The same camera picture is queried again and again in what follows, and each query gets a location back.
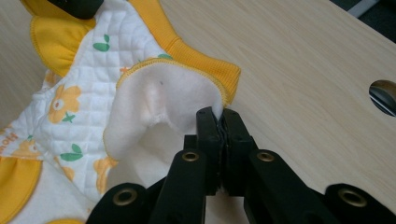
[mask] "white fabric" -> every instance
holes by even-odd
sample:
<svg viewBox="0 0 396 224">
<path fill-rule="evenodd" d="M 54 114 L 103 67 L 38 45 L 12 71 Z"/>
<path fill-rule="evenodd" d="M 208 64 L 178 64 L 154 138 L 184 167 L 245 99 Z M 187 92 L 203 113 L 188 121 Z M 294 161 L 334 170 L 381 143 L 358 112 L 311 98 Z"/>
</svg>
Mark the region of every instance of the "white fabric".
<svg viewBox="0 0 396 224">
<path fill-rule="evenodd" d="M 105 131 L 106 151 L 121 161 L 147 128 L 158 123 L 179 133 L 195 133 L 195 113 L 207 106 L 219 118 L 221 95 L 208 78 L 170 63 L 140 68 L 117 89 Z"/>
<path fill-rule="evenodd" d="M 32 197 L 9 223 L 43 224 L 66 217 L 84 221 L 95 205 L 66 176 L 44 161 Z"/>
<path fill-rule="evenodd" d="M 87 209 L 102 196 L 98 189 L 100 172 L 95 165 L 108 159 L 103 133 L 111 111 L 114 120 L 110 121 L 107 133 L 113 136 L 108 139 L 107 148 L 112 148 L 111 152 L 119 157 L 118 153 L 133 148 L 129 144 L 137 144 L 146 129 L 158 122 L 167 122 L 182 134 L 192 133 L 196 110 L 213 106 L 219 115 L 222 109 L 219 89 L 209 79 L 189 68 L 167 63 L 154 63 L 125 79 L 113 105 L 121 70 L 148 58 L 161 57 L 165 52 L 125 1 L 105 0 L 95 18 L 96 26 L 83 38 L 67 76 L 53 87 L 45 85 L 6 133 L 0 135 L 0 141 L 11 133 L 20 137 L 15 143 L 10 142 L 0 152 L 1 156 L 12 156 L 22 141 L 29 141 L 34 146 L 32 150 L 41 152 L 38 158 L 44 160 L 33 198 L 13 223 L 86 218 Z M 96 49 L 95 43 L 107 43 L 108 51 Z M 65 106 L 70 106 L 65 117 L 55 119 L 53 115 Z M 128 113 L 142 117 L 131 118 Z M 132 141 L 120 141 L 121 145 L 117 145 L 115 133 L 120 131 Z M 149 162 L 146 165 L 146 171 L 152 167 Z M 111 166 L 102 167 L 105 170 L 101 172 L 108 173 Z M 70 170 L 73 184 L 65 176 L 71 178 L 67 173 Z"/>
</svg>

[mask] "wood grain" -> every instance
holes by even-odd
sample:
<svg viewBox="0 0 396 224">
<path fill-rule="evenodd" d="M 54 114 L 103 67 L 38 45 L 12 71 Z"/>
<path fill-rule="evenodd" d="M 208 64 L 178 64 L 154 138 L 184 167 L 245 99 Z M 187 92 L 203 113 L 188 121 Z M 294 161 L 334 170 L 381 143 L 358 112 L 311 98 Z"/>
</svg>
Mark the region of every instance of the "wood grain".
<svg viewBox="0 0 396 224">
<path fill-rule="evenodd" d="M 6 1 L 1 126 L 27 106 L 45 71 L 29 40 L 29 15 Z M 259 147 L 280 154 L 312 189 L 348 183 L 396 212 L 396 118 L 368 93 L 377 80 L 396 82 L 394 43 L 327 0 L 162 3 L 186 43 L 242 68 L 231 108 Z"/>
</svg>

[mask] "yellow flower print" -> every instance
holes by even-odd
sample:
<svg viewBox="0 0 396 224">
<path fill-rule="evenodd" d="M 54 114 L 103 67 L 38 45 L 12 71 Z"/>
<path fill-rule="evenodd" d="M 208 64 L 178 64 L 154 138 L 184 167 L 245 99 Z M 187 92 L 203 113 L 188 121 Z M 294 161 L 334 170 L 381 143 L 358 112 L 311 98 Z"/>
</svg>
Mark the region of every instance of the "yellow flower print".
<svg viewBox="0 0 396 224">
<path fill-rule="evenodd" d="M 81 95 L 81 89 L 78 86 L 72 86 L 67 89 L 64 85 L 58 87 L 55 97 L 49 107 L 49 121 L 58 123 L 62 121 L 72 122 L 75 115 L 69 115 L 67 112 L 78 112 L 79 102 L 77 98 Z"/>
<path fill-rule="evenodd" d="M 93 168 L 98 174 L 98 178 L 96 179 L 96 188 L 101 194 L 104 194 L 106 192 L 107 170 L 116 166 L 117 163 L 117 161 L 114 161 L 109 157 L 97 160 L 93 163 Z"/>
<path fill-rule="evenodd" d="M 20 147 L 12 153 L 15 157 L 29 157 L 36 158 L 40 152 L 35 147 L 35 140 L 24 140 L 21 142 Z"/>
<path fill-rule="evenodd" d="M 59 159 L 57 157 L 55 157 L 54 160 L 61 166 L 61 163 L 59 162 Z M 61 166 L 61 168 L 62 170 L 64 170 L 64 174 L 66 175 L 66 177 L 73 182 L 75 171 L 68 166 Z"/>
</svg>

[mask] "cartoon print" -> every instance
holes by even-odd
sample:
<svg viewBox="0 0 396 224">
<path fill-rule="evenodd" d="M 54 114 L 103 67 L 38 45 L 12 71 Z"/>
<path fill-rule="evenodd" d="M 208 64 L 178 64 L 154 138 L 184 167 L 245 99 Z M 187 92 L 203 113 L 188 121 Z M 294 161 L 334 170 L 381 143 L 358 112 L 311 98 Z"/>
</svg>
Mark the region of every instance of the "cartoon print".
<svg viewBox="0 0 396 224">
<path fill-rule="evenodd" d="M 131 69 L 131 67 L 122 67 L 122 68 L 120 68 L 120 72 L 122 74 L 124 74 L 124 73 L 128 72 L 129 69 Z"/>
<path fill-rule="evenodd" d="M 29 136 L 27 140 L 20 143 L 20 147 L 11 155 L 15 157 L 29 157 L 35 159 L 40 155 L 40 152 L 35 147 L 35 140 Z"/>
<path fill-rule="evenodd" d="M 68 166 L 62 166 L 57 157 L 55 157 L 54 160 L 61 166 L 62 170 L 64 170 L 64 174 L 66 175 L 66 177 L 70 181 L 73 181 L 75 177 L 75 171 Z"/>
<path fill-rule="evenodd" d="M 77 161 L 83 157 L 81 148 L 78 145 L 73 144 L 72 150 L 73 152 L 67 152 L 61 154 L 61 159 L 63 161 Z"/>
<path fill-rule="evenodd" d="M 14 132 L 7 131 L 10 128 L 12 128 L 12 125 L 8 124 L 6 128 L 0 130 L 0 135 L 2 135 L 2 140 L 0 141 L 0 155 L 3 154 L 11 143 L 17 141 L 19 138 Z"/>
<path fill-rule="evenodd" d="M 97 160 L 93 163 L 93 168 L 98 174 L 98 178 L 96 179 L 96 188 L 98 191 L 103 194 L 106 192 L 107 186 L 107 171 L 110 168 L 113 168 L 117 165 L 117 161 L 112 160 L 109 157 L 106 157 L 101 160 Z"/>
<path fill-rule="evenodd" d="M 110 41 L 110 36 L 104 35 L 103 38 L 106 43 L 94 43 L 93 47 L 99 51 L 106 52 L 110 49 L 110 45 L 108 45 L 108 42 Z"/>
<path fill-rule="evenodd" d="M 78 86 L 72 86 L 67 89 L 64 85 L 58 87 L 55 97 L 50 103 L 49 121 L 52 123 L 59 123 L 66 121 L 73 123 L 75 115 L 68 112 L 78 112 L 79 102 L 78 97 L 81 95 L 81 89 Z"/>
</svg>

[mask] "black clamp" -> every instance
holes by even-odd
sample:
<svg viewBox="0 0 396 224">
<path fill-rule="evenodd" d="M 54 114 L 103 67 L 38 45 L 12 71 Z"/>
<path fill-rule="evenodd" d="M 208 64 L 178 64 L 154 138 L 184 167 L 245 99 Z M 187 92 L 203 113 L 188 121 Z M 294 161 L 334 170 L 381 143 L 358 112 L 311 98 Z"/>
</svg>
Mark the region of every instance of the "black clamp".
<svg viewBox="0 0 396 224">
<path fill-rule="evenodd" d="M 205 197 L 223 186 L 244 197 L 250 223 L 396 223 L 370 194 L 347 184 L 310 189 L 279 155 L 258 149 L 238 113 L 220 121 L 210 107 L 197 112 L 197 134 L 186 135 L 168 176 L 145 189 L 109 190 L 87 223 L 204 223 Z"/>
<path fill-rule="evenodd" d="M 48 0 L 56 7 L 81 20 L 92 19 L 104 0 Z"/>
</svg>

